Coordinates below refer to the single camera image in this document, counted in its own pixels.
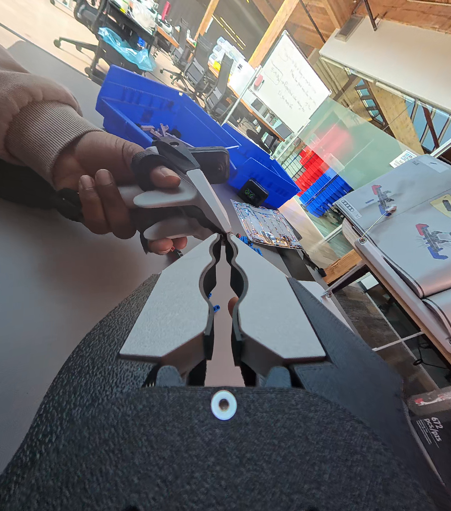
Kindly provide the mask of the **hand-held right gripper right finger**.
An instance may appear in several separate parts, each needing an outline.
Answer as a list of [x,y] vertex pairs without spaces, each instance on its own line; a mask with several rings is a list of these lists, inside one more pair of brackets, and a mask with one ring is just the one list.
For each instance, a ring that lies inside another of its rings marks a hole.
[[274,367],[326,360],[326,351],[293,289],[297,283],[232,234],[224,238],[230,287],[239,298],[231,350],[246,387]]

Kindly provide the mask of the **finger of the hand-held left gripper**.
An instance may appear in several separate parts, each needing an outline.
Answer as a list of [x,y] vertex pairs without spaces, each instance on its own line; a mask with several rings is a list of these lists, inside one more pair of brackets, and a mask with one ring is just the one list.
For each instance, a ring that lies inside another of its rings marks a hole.
[[189,170],[188,179],[198,192],[197,207],[201,208],[209,219],[217,220],[219,225],[227,229],[227,233],[232,233],[229,216],[202,170]]
[[219,225],[217,220],[209,219],[199,207],[193,207],[193,218],[201,227],[210,230],[212,233],[227,233],[227,229]]

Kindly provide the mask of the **person's left forearm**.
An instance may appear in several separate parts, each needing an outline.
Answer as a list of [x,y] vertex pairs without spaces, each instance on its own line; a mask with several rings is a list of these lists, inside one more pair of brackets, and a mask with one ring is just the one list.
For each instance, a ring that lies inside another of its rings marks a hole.
[[79,177],[55,181],[62,153],[98,131],[67,88],[28,72],[0,45],[0,159],[29,167],[56,189],[78,189]]

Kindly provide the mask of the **grey desk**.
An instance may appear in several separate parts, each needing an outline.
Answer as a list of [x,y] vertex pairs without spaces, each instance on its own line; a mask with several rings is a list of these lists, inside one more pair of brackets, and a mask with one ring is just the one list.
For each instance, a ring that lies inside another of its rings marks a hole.
[[372,510],[371,432],[297,388],[146,387],[138,250],[0,198],[0,510]]

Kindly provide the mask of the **black timer device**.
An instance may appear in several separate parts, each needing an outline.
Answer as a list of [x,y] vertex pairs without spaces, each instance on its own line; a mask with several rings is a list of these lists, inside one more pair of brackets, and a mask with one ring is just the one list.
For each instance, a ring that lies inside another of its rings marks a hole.
[[249,178],[242,187],[239,188],[237,196],[240,198],[240,201],[258,208],[265,203],[269,197],[269,192],[255,179]]

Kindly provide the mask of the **blue plastic parts bin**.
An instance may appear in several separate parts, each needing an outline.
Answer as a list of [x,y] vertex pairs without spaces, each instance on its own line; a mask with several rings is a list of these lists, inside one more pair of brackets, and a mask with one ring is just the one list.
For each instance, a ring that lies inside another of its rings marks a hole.
[[107,132],[144,148],[152,144],[152,136],[141,127],[163,124],[191,146],[225,147],[236,166],[239,154],[249,158],[259,150],[240,132],[220,126],[187,94],[116,66],[101,86],[96,111]]
[[229,150],[232,169],[228,183],[231,187],[239,191],[247,181],[254,180],[268,194],[260,204],[267,208],[279,208],[300,192],[299,187],[280,163],[250,138],[228,123],[222,128],[238,145],[238,148]]

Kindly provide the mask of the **grey toy parts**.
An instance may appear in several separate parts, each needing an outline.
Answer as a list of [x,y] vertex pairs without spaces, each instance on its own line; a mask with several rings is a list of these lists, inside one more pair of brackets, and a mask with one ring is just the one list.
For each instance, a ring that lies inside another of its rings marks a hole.
[[136,126],[140,128],[146,135],[150,136],[152,139],[161,139],[161,138],[169,138],[169,139],[181,139],[181,133],[177,129],[169,129],[168,125],[164,125],[161,123],[158,126],[154,125],[141,125],[136,123]]

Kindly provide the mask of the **black office chair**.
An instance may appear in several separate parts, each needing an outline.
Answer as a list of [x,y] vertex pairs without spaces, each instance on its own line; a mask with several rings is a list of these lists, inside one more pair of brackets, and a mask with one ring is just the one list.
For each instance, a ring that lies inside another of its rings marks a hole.
[[[99,8],[96,8],[93,3],[88,3],[88,1],[75,1],[73,15],[74,18],[84,25],[96,38],[98,37],[98,21],[100,17]],[[95,54],[99,47],[98,44],[77,41],[66,37],[59,37],[55,39],[54,46],[56,48],[61,48],[63,42],[73,45],[80,53],[83,49],[86,49]]]
[[203,97],[203,93],[209,86],[209,56],[212,51],[212,43],[204,35],[199,35],[195,51],[184,71],[186,81],[193,88],[190,97],[195,102]]
[[188,88],[188,84],[184,79],[184,71],[188,65],[188,58],[190,57],[190,50],[186,49],[186,36],[189,25],[188,23],[181,18],[179,24],[179,36],[178,36],[178,47],[175,48],[171,54],[172,64],[175,65],[178,69],[178,72],[171,71],[166,68],[160,69],[159,73],[163,74],[164,72],[170,73],[171,85],[174,85],[176,81],[181,82],[184,92],[189,93],[190,89]]
[[229,108],[226,98],[233,63],[234,60],[228,54],[224,54],[216,83],[204,100],[206,112],[217,122],[221,121]]

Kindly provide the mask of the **stack of red bins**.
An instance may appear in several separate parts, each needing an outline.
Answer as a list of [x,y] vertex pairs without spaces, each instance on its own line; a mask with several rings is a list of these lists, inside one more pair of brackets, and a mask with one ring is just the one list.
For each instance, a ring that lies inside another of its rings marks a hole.
[[308,145],[299,153],[300,170],[294,176],[294,181],[299,188],[298,196],[303,195],[323,176],[332,179],[336,172]]

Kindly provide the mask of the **stack of clear storage boxes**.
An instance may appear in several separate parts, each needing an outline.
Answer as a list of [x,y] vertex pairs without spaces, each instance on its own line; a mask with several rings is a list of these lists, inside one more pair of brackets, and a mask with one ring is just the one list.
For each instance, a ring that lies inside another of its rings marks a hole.
[[245,61],[243,54],[229,41],[220,36],[218,37],[216,44],[214,45],[212,52],[209,55],[209,66],[218,69],[217,66],[221,65],[224,56],[228,56],[236,63]]

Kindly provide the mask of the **stack of blue bins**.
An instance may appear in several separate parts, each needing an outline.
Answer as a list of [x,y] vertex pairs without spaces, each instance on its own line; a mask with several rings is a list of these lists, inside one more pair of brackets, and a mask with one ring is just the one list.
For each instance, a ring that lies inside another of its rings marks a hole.
[[328,169],[300,197],[303,207],[313,216],[323,216],[332,205],[353,191],[333,169]]

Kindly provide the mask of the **blue plastic bag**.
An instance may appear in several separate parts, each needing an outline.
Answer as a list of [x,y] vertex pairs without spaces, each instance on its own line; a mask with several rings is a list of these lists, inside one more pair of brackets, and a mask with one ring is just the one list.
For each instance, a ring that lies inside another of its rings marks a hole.
[[154,71],[156,63],[147,47],[139,47],[138,44],[132,47],[129,42],[107,27],[98,29],[98,40],[99,58],[110,66],[123,67],[135,73]]

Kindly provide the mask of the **open instruction booklet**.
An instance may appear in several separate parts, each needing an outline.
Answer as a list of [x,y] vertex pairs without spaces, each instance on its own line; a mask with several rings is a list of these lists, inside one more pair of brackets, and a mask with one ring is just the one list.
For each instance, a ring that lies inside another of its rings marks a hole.
[[451,165],[416,157],[334,203],[451,335]]

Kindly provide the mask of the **white paper sign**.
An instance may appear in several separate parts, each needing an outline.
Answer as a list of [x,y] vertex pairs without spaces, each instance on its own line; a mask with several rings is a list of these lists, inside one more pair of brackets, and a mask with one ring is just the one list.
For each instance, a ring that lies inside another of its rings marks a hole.
[[399,167],[400,165],[407,163],[408,161],[410,161],[418,156],[420,156],[420,155],[416,154],[412,150],[407,149],[407,150],[403,151],[399,156],[394,158],[391,162],[389,162],[389,165],[393,169],[395,169],[395,168]]

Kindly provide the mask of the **dark cloth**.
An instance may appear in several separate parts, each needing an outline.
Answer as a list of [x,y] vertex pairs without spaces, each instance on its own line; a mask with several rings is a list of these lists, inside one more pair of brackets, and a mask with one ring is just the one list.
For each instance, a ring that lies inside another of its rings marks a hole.
[[35,171],[0,158],[0,199],[42,210],[56,209],[56,192]]

